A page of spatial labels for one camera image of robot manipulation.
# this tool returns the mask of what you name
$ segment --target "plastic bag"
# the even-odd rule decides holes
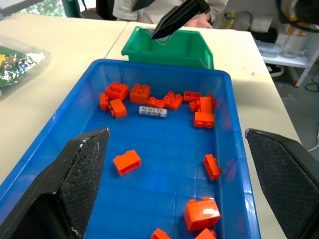
[[[0,99],[17,83],[39,74],[48,63],[46,51],[0,35]]]

